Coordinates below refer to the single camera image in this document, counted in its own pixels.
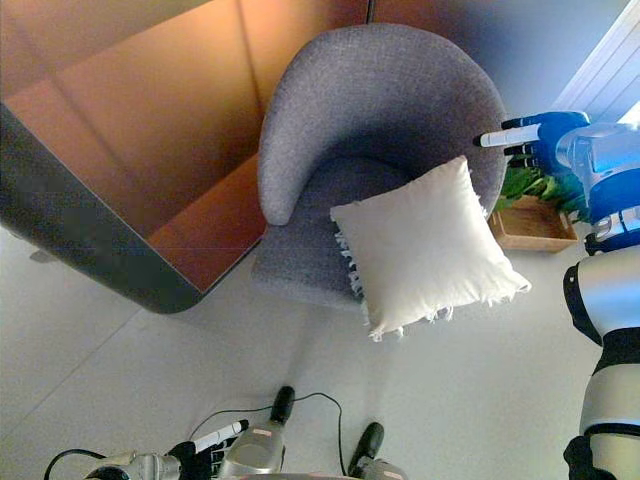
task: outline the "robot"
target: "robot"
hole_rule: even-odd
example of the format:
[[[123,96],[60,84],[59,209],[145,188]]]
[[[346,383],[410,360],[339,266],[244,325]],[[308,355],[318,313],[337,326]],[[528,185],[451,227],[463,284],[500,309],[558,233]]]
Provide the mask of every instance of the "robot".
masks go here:
[[[571,480],[640,479],[640,131],[591,124],[581,112],[516,118],[475,140],[510,145],[521,166],[582,182],[589,257],[570,267],[564,295],[574,326],[601,345],[580,435],[564,452]]]
[[[209,480],[210,478],[243,480],[306,480],[323,478],[336,480],[331,475],[281,474],[284,462],[284,426],[291,415],[295,391],[285,386],[280,389],[267,422],[249,426],[246,420],[235,422],[195,441],[183,442],[166,455],[137,454],[100,459],[87,480]],[[211,455],[216,444],[241,435],[224,455],[219,469],[212,468]],[[349,464],[349,478],[366,480],[406,480],[402,470],[376,455],[384,438],[384,428],[371,423],[364,431]]]
[[[508,145],[505,155],[517,155],[521,166],[576,175],[590,210],[592,232],[585,239],[589,257],[567,270],[563,286],[574,326],[603,349],[587,385],[580,435],[564,452],[569,479],[638,480],[640,131],[629,125],[591,124],[581,112],[516,118],[504,122],[502,128],[477,137],[474,143],[479,147]],[[284,426],[294,401],[293,389],[283,387],[264,424],[252,427],[246,421],[236,422],[194,442],[181,443],[166,455],[128,453],[103,458],[86,478],[209,479],[212,468],[207,451],[238,433],[240,437],[216,472],[219,478],[345,478],[280,473]],[[401,469],[376,459],[383,436],[382,425],[369,425],[343,473],[365,480],[406,480]]]

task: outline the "gray armchair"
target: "gray armchair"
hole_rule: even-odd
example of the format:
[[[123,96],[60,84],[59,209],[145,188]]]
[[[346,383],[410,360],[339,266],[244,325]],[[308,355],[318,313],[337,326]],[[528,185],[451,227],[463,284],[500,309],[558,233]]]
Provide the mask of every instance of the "gray armchair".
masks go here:
[[[253,283],[357,309],[329,209],[401,187],[465,154],[490,211],[505,160],[472,140],[502,120],[489,77],[442,37],[389,24],[316,37],[284,73],[262,130],[258,185],[269,225]]]

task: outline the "pillow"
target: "pillow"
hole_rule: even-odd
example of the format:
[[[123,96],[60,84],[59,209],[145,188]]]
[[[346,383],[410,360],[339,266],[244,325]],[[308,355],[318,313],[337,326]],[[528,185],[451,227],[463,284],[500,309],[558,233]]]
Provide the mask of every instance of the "pillow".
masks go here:
[[[331,218],[375,341],[423,318],[449,319],[453,307],[531,288],[494,240],[464,156],[397,190],[333,207]]]

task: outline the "chair seat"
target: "chair seat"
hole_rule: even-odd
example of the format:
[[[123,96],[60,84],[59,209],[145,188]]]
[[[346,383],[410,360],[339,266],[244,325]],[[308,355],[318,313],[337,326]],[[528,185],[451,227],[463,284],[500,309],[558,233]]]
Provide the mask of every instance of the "chair seat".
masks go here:
[[[256,287],[294,300],[357,310],[348,261],[340,254],[329,210],[399,188],[410,179],[379,160],[324,162],[303,190],[289,223],[267,228],[252,272]]]

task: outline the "wooden box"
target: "wooden box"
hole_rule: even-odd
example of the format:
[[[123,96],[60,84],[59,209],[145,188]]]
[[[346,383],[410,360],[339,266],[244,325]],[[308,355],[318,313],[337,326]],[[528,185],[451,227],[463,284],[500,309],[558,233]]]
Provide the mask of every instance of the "wooden box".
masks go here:
[[[489,227],[504,249],[559,252],[578,242],[566,215],[528,195],[511,208],[492,213]]]

